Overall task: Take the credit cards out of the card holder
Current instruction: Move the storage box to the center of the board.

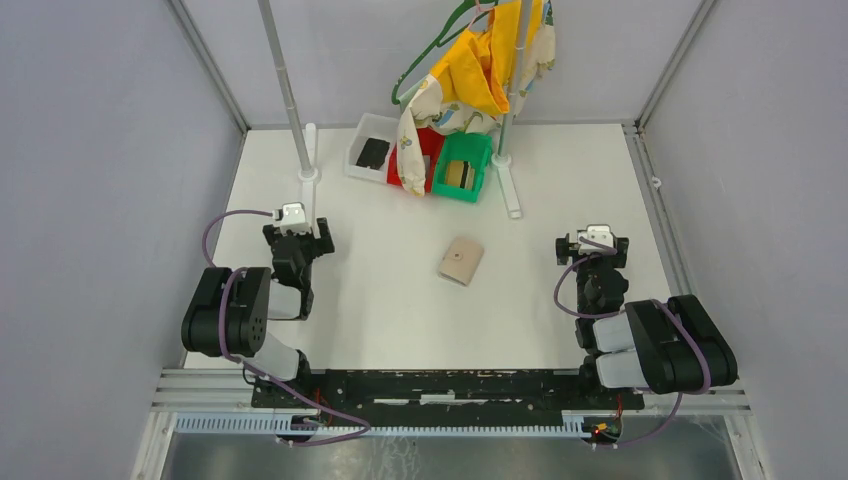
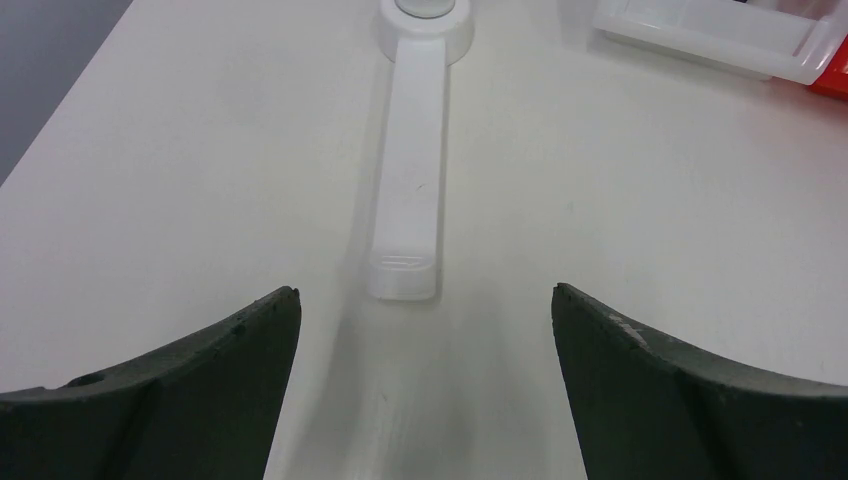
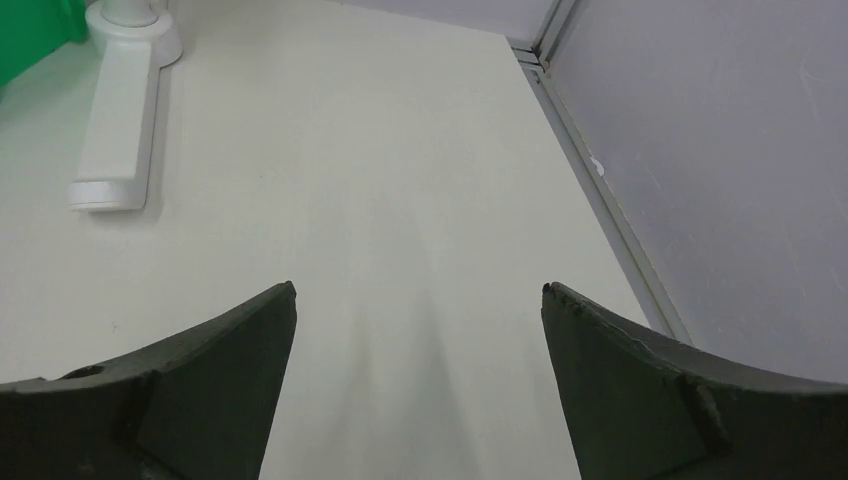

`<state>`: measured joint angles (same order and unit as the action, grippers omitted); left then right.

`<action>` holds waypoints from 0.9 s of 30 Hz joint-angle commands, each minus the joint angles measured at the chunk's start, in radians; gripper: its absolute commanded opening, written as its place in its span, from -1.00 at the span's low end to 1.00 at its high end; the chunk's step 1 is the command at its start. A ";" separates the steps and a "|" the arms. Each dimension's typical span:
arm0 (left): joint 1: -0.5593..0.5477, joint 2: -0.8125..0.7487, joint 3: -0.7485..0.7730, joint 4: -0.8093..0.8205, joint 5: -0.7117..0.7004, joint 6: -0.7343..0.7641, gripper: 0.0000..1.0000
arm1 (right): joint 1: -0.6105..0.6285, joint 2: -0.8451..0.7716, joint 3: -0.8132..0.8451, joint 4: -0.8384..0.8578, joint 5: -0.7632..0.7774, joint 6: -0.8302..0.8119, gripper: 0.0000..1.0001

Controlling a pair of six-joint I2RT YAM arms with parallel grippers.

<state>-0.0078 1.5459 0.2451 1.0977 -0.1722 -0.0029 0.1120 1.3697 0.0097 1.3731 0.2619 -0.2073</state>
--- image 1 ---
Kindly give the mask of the beige card holder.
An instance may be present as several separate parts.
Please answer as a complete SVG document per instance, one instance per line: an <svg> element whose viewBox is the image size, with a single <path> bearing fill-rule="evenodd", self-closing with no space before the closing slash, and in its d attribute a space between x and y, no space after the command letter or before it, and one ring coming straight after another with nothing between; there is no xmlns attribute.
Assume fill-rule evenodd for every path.
<svg viewBox="0 0 848 480"><path fill-rule="evenodd" d="M437 273L443 279L468 286L474 278L483 255L482 244L473 239L458 236L448 246Z"/></svg>

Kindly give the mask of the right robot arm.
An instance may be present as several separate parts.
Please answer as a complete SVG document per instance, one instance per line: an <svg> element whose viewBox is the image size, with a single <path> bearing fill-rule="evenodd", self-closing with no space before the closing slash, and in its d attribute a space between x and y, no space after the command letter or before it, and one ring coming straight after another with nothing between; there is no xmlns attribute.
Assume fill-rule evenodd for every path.
<svg viewBox="0 0 848 480"><path fill-rule="evenodd" d="M562 279L553 298L574 318L577 343L587 354L577 382L580 400L602 408L618 389L704 394L734 384L736 356L696 296L627 300L630 283L623 270L628 248L627 238L604 225L555 241L563 274L575 277L576 307L562 302Z"/></svg>

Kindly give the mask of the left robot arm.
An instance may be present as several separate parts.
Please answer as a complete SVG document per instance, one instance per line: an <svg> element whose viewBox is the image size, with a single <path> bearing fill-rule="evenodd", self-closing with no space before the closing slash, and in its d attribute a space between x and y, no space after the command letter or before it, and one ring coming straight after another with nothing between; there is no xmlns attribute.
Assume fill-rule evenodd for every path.
<svg viewBox="0 0 848 480"><path fill-rule="evenodd" d="M276 379L276 394L295 408L312 399L314 381L306 354L269 333L271 287L293 291L294 304L284 310L296 321L308 319L314 302L313 262L335 252L328 220L319 217L316 225L304 232L265 225L269 267L206 268L181 324L187 351L240 363L268 382Z"/></svg>

